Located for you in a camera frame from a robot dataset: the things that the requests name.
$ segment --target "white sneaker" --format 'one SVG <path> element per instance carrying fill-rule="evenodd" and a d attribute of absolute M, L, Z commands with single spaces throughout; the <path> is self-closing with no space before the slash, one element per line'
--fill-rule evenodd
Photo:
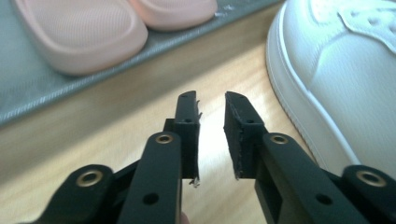
<path fill-rule="evenodd" d="M 396 178 L 396 2 L 287 1 L 267 68 L 322 168 L 362 163 Z"/>

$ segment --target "black plastic part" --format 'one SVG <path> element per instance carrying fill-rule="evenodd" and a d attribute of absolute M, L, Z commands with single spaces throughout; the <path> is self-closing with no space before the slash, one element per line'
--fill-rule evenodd
<path fill-rule="evenodd" d="M 396 223 L 396 181 L 363 165 L 349 166 L 341 181 L 346 196 L 372 223 Z"/>
<path fill-rule="evenodd" d="M 259 151 L 264 175 L 257 177 L 256 190 L 268 209 L 264 214 L 272 218 L 268 223 L 368 223 L 291 137 L 267 133 Z M 267 203 L 274 199 L 267 186 L 276 186 L 281 199 L 276 206 Z"/>
<path fill-rule="evenodd" d="M 256 178 L 267 223 L 368 223 L 291 137 L 268 133 L 238 93 L 226 93 L 224 131 L 237 178 Z"/>
<path fill-rule="evenodd" d="M 114 176 L 103 165 L 88 165 L 73 172 L 52 196 L 41 217 L 34 223 L 101 223 Z"/>
<path fill-rule="evenodd" d="M 114 174 L 115 180 L 112 190 L 107 194 L 107 201 L 110 206 L 104 212 L 106 215 L 101 217 L 102 223 L 117 222 L 138 164 L 139 161 L 136 161 Z"/>
<path fill-rule="evenodd" d="M 200 114 L 196 92 L 188 91 L 178 96 L 174 119 L 167 119 L 164 132 L 177 133 L 181 138 L 182 178 L 199 180 L 198 141 Z"/>
<path fill-rule="evenodd" d="M 181 141 L 156 133 L 146 144 L 117 223 L 180 222 Z"/>
<path fill-rule="evenodd" d="M 225 99 L 224 132 L 233 159 L 235 176 L 255 178 L 257 151 L 254 147 L 257 140 L 268 132 L 246 96 L 227 91 Z"/>

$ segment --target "shoe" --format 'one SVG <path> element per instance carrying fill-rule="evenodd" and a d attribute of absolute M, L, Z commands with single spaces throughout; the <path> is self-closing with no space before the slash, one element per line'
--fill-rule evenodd
<path fill-rule="evenodd" d="M 289 0 L 271 26 L 268 74 L 318 165 L 396 178 L 396 2 Z"/>
<path fill-rule="evenodd" d="M 35 46 L 55 70 L 82 76 L 141 50 L 148 30 L 124 0 L 13 0 Z"/>
<path fill-rule="evenodd" d="M 209 21 L 216 13 L 216 0 L 129 0 L 150 28 L 175 31 Z"/>

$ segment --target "shoe sole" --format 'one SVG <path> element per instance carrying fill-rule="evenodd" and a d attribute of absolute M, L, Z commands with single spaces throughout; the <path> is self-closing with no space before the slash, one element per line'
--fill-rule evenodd
<path fill-rule="evenodd" d="M 266 47 L 267 71 L 278 101 L 312 151 L 318 165 L 340 175 L 350 164 L 360 164 L 331 116 L 306 89 L 289 61 L 283 42 L 280 9 L 271 25 Z"/>

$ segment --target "gray mat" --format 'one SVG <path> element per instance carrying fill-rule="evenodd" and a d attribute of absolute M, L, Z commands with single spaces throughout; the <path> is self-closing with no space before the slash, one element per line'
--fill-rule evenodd
<path fill-rule="evenodd" d="M 115 76 L 169 49 L 214 31 L 278 0 L 218 0 L 215 17 L 198 27 L 171 33 L 149 31 L 146 46 L 133 58 L 87 77 L 52 70 L 35 51 L 9 0 L 0 1 L 0 125 Z"/>

